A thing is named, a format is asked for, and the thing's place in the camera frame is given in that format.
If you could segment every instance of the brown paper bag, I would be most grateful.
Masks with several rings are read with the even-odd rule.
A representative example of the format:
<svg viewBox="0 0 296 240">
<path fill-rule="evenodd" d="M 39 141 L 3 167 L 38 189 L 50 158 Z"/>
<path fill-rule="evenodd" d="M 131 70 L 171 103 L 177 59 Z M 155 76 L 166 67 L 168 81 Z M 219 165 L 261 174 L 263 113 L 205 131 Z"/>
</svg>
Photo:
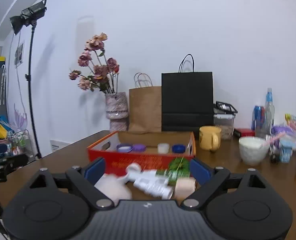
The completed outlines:
<svg viewBox="0 0 296 240">
<path fill-rule="evenodd" d="M 129 89 L 129 131 L 161 132 L 161 87 Z"/>
</svg>

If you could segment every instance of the mug handle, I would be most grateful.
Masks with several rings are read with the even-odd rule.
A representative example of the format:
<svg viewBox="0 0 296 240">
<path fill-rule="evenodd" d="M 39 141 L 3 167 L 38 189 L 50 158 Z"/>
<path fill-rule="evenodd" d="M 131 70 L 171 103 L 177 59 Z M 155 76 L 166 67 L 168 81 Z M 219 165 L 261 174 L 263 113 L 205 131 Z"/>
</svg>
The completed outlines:
<svg viewBox="0 0 296 240">
<path fill-rule="evenodd" d="M 212 133 L 212 147 L 210 151 L 216 151 L 219 148 L 219 137 L 215 133 Z"/>
</svg>

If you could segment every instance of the red cardboard box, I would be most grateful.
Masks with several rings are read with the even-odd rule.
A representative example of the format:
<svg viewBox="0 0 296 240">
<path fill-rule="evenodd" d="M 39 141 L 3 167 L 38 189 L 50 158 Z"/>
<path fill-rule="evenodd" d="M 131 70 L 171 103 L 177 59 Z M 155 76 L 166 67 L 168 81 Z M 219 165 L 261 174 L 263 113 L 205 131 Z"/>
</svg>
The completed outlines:
<svg viewBox="0 0 296 240">
<path fill-rule="evenodd" d="M 235 128 L 233 134 L 237 138 L 241 138 L 245 136 L 255 136 L 255 131 L 247 128 Z"/>
<path fill-rule="evenodd" d="M 116 147 L 120 143 L 144 144 L 147 148 L 142 153 L 119 153 L 116 151 Z M 157 145 L 159 143 L 168 143 L 170 145 L 168 154 L 158 154 Z M 174 144 L 186 145 L 186 152 L 182 154 L 172 153 L 171 147 Z M 191 160 L 196 154 L 193 132 L 112 132 L 87 147 L 87 150 L 90 161 L 98 157 L 104 157 L 106 160 L 105 173 L 114 173 L 118 176 L 124 176 L 126 167 L 131 163 L 138 163 L 143 170 L 167 169 L 174 158 L 184 157 Z"/>
</svg>

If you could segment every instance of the electrical outlet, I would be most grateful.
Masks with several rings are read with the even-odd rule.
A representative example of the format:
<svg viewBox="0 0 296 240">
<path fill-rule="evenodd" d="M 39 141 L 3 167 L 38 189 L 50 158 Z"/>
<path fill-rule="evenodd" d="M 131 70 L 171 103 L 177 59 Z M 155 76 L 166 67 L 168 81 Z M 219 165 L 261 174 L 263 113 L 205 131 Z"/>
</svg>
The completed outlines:
<svg viewBox="0 0 296 240">
<path fill-rule="evenodd" d="M 51 145 L 52 152 L 55 152 L 59 149 L 62 149 L 64 147 L 70 145 L 70 143 L 65 143 L 65 142 L 56 141 L 56 140 L 50 140 L 50 145 Z"/>
</svg>

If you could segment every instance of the yellow mug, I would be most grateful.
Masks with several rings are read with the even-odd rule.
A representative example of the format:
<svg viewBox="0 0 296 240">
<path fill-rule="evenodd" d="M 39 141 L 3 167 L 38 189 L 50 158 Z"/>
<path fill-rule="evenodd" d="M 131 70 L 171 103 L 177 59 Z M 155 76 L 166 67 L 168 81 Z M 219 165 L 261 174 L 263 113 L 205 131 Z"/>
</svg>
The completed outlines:
<svg viewBox="0 0 296 240">
<path fill-rule="evenodd" d="M 203 150 L 216 151 L 221 143 L 221 128 L 216 126 L 202 126 L 199 129 L 200 148 Z"/>
</svg>

